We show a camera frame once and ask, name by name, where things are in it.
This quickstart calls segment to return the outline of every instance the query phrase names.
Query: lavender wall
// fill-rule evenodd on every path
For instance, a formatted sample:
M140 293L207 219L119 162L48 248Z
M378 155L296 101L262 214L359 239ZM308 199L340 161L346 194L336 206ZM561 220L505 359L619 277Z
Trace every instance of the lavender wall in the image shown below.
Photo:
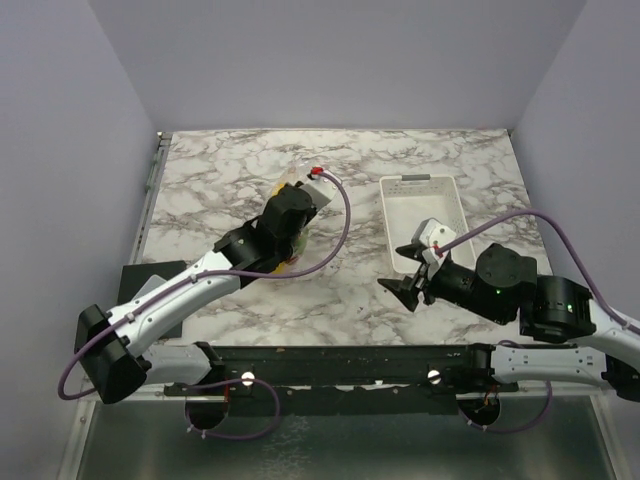
M513 143L531 201L565 227L605 297L640 318L640 2L589 0L531 100ZM544 239L557 274L579 278ZM613 399L640 478L640 406Z
M514 127L584 0L90 0L159 129Z
M75 408L57 377L78 313L115 300L157 137L84 0L0 22L0 476L50 479Z

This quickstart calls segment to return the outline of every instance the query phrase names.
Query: marble surface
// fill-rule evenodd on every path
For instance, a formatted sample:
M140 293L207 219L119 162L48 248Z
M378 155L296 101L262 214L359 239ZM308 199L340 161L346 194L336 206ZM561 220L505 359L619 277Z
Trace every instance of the marble surface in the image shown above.
M258 281L201 309L174 344L395 345L497 342L518 325L498 326L444 301L415 313L376 283L393 275L378 179L383 175L455 176L470 228L507 210L529 206L504 130L350 131L252 130L180 132L162 177L144 261L193 261L226 231L259 213L289 162L314 159L339 175L353 205L349 238L324 270L294 281ZM296 268L332 248L343 226L336 198L311 226ZM549 263L533 219L520 218L477 237L476 252L500 242Z

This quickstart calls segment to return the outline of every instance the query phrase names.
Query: metal floor panel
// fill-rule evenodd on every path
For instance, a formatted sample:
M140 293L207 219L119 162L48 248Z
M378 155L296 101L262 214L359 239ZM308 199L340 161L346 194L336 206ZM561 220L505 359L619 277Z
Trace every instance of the metal floor panel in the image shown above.
M498 425L521 424L541 398L505 398ZM98 404L78 478L111 479L580 479L615 478L588 397L554 398L533 430L492 435L460 417L288 417L253 442L186 433L180 401ZM267 419L231 419L228 432Z

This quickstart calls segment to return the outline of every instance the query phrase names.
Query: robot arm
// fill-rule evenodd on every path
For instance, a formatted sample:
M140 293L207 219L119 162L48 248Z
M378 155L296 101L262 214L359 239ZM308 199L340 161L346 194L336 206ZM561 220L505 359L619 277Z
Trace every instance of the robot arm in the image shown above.
M78 321L76 352L101 332L111 330L80 358L103 402L118 402L143 384L194 384L215 369L217 360L208 344L153 344L198 309L290 259L302 229L338 188L340 181L335 176L314 169L306 182L285 185L269 199L260 216L228 232L181 274L106 313L97 305L85 309ZM243 274L225 275L229 271Z
M566 278L537 274L536 260L493 244L478 257L475 270L442 254L455 232L435 219L423 222L411 244L398 254L420 262L413 277L379 279L410 311L442 298L499 325L519 316L520 333L577 348L512 348L498 345L491 355L493 379L556 380L597 386L610 384L622 398L640 401L640 322L614 321L591 292Z

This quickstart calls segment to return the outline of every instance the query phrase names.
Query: white plastic basket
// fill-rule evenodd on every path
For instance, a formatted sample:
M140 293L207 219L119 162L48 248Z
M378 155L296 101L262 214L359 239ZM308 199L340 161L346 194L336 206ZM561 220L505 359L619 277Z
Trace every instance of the white plastic basket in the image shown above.
M428 218L453 229L457 236L469 231L455 179L450 175L394 175L380 179L384 224L393 270L414 274L418 262L401 257L396 248L411 243L411 237ZM471 242L451 251L454 262L473 269L476 254Z

